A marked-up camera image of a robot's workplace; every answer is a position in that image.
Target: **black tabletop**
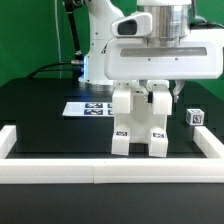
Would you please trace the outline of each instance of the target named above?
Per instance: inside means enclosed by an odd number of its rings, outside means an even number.
[[[15,79],[1,87],[0,126],[16,124],[18,135],[8,158],[116,158],[113,118],[65,119],[67,101],[109,102],[111,94],[69,79]],[[187,82],[168,118],[168,157],[204,158],[185,122],[188,108],[202,109],[205,126],[223,141],[223,102]],[[131,158],[148,157],[145,145],[130,150]],[[1,224],[224,222],[223,184],[0,185],[0,199]]]

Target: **white border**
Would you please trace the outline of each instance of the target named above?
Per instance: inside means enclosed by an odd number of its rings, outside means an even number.
[[[224,183],[224,159],[5,159],[16,127],[0,132],[0,183]]]

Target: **sticker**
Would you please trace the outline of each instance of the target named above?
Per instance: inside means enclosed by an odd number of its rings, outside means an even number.
[[[86,109],[84,110],[84,115],[100,116],[103,115],[103,110]]]
[[[108,110],[108,115],[114,115],[113,111],[112,110]]]
[[[201,124],[202,123],[202,116],[201,115],[194,115],[193,116],[193,124]]]
[[[188,121],[188,122],[191,121],[191,114],[190,114],[190,113],[187,114],[187,121]]]
[[[118,136],[128,136],[128,133],[125,131],[117,131],[116,135]]]
[[[103,108],[102,103],[86,103],[85,108]]]
[[[108,107],[108,108],[112,108],[112,103],[108,103],[108,104],[107,104],[107,107]]]
[[[111,102],[68,102],[63,111],[68,117],[113,117]]]
[[[153,137],[154,138],[165,138],[164,134],[160,134],[160,133],[153,133]]]

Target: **green wall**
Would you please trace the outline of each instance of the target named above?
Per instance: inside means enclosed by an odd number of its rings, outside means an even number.
[[[135,11],[136,0],[112,0],[125,15]],[[198,14],[224,24],[223,0],[197,0]],[[73,58],[73,45],[62,0],[58,0],[62,59]],[[75,12],[81,48],[89,49],[89,22],[86,7]],[[58,61],[54,0],[1,1],[0,3],[0,85],[25,77],[36,68]],[[59,77],[58,73],[39,77]]]

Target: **cable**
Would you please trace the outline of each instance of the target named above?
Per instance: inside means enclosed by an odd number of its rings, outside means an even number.
[[[37,70],[35,70],[34,72],[31,72],[29,75],[26,76],[27,79],[32,79],[38,72],[41,72],[47,68],[52,68],[52,67],[56,67],[56,66],[60,66],[60,65],[71,65],[70,61],[65,61],[65,62],[57,62],[57,63],[52,63],[49,65],[44,65],[40,68],[38,68]]]
[[[216,22],[196,22],[196,23],[191,23],[191,28],[197,29],[197,28],[215,28],[215,27],[220,27],[224,29],[224,25]]]
[[[59,30],[59,23],[58,23],[58,0],[54,1],[54,14],[55,14],[55,26],[56,26],[56,35],[57,35],[57,42],[58,42],[58,59],[61,62],[61,40],[60,40],[60,30]]]
[[[72,69],[47,69],[47,70],[41,70],[39,72],[72,72]]]

